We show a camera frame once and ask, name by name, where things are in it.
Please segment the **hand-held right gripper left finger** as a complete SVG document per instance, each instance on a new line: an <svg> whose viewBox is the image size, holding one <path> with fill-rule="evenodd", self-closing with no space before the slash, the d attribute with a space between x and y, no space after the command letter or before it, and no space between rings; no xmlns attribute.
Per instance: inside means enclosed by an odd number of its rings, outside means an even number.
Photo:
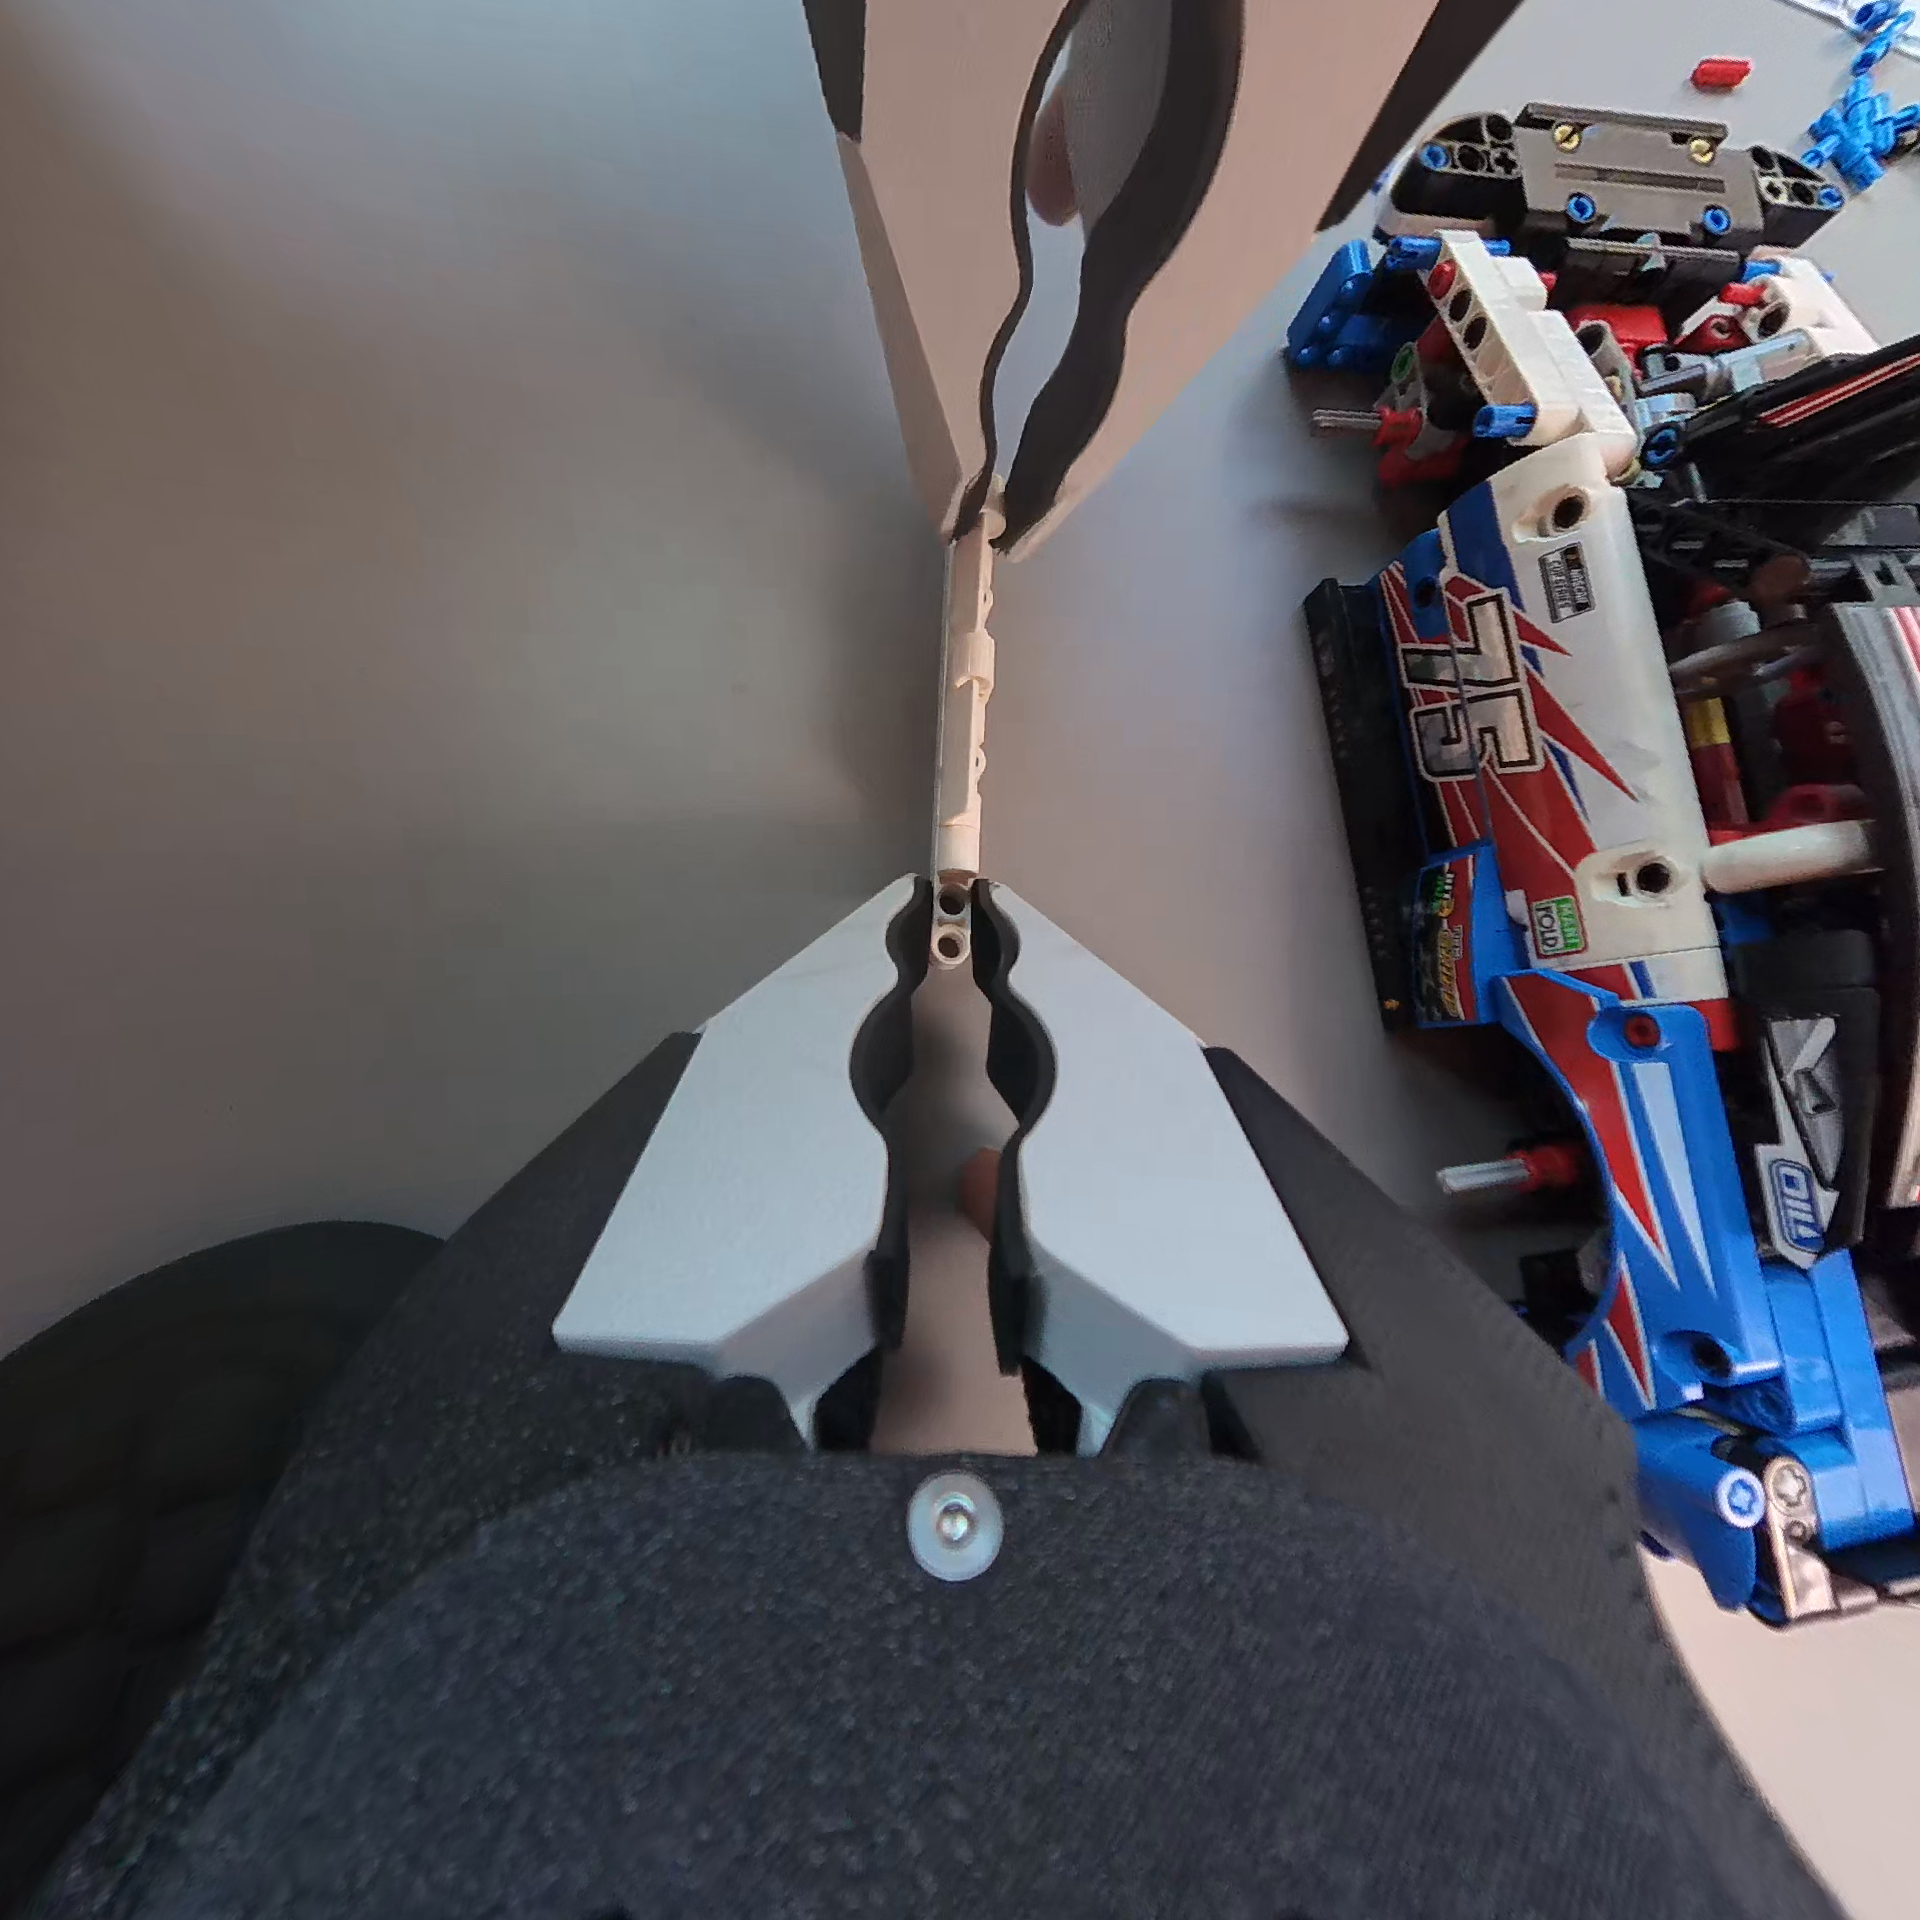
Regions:
<svg viewBox="0 0 1920 1920"><path fill-rule="evenodd" d="M914 1067L902 876L706 1020L554 1322L559 1346L766 1378L860 1448L908 1290L893 1104Z"/></svg>

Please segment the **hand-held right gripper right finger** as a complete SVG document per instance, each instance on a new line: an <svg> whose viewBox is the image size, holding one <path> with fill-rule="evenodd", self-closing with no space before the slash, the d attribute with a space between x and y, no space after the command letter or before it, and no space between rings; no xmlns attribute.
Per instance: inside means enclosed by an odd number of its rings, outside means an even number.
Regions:
<svg viewBox="0 0 1920 1920"><path fill-rule="evenodd" d="M1147 1380L1334 1361L1349 1334L1206 1043L1009 887L975 884L996 1168L989 1311L1037 1448Z"/></svg>

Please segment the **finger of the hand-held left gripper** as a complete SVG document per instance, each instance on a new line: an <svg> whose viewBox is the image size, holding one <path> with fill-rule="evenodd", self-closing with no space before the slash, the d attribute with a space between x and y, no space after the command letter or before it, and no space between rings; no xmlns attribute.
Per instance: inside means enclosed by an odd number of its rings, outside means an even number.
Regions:
<svg viewBox="0 0 1920 1920"><path fill-rule="evenodd" d="M1032 154L1050 101L1083 228L1055 369L1002 453L1009 558L1126 455L1307 245L1438 3L1070 3L1014 146L1034 290Z"/></svg>
<svg viewBox="0 0 1920 1920"><path fill-rule="evenodd" d="M1076 19L1049 2L843 2L837 159L908 469L943 541L996 465L1032 290L1025 151Z"/></svg>

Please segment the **white toy brick beam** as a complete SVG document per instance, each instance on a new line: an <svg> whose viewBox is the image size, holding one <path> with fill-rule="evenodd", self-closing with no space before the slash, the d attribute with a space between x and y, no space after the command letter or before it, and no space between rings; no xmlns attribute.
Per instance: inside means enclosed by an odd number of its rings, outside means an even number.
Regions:
<svg viewBox="0 0 1920 1920"><path fill-rule="evenodd" d="M929 957L956 970L972 954L972 888L981 876L987 767L987 709L996 688L996 639L989 629L996 538L1003 527L998 488L975 526L946 549L943 577L943 691L935 729Z"/></svg>

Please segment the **grey desk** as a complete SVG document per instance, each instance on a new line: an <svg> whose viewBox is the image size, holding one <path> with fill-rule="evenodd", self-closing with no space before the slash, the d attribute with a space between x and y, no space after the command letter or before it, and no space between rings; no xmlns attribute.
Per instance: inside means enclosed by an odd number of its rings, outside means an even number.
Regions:
<svg viewBox="0 0 1920 1920"><path fill-rule="evenodd" d="M999 587L992 871L1406 1206L1277 361ZM4 1343L460 1224L923 850L943 563L801 3L4 3Z"/></svg>

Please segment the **pile of blue toy connectors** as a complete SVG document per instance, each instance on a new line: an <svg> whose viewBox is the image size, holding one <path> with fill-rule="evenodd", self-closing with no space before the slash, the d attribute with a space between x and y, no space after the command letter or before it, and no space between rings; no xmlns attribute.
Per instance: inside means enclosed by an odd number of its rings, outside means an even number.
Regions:
<svg viewBox="0 0 1920 1920"><path fill-rule="evenodd" d="M1824 12L1852 39L1846 81L1811 121L1803 167L1828 174L1847 192L1865 192L1887 169L1918 147L1918 104L1897 104L1883 87L1883 66L1916 56L1916 3L1805 3Z"/></svg>

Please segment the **toy brick race car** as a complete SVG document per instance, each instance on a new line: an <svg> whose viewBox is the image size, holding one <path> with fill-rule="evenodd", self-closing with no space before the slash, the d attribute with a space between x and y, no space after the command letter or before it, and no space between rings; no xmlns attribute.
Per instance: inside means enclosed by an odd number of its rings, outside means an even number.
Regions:
<svg viewBox="0 0 1920 1920"><path fill-rule="evenodd" d="M1304 601L1378 1016L1494 1029L1517 1312L1643 1538L1771 1624L1916 1603L1916 334L1711 119L1430 132L1285 332L1434 523Z"/></svg>

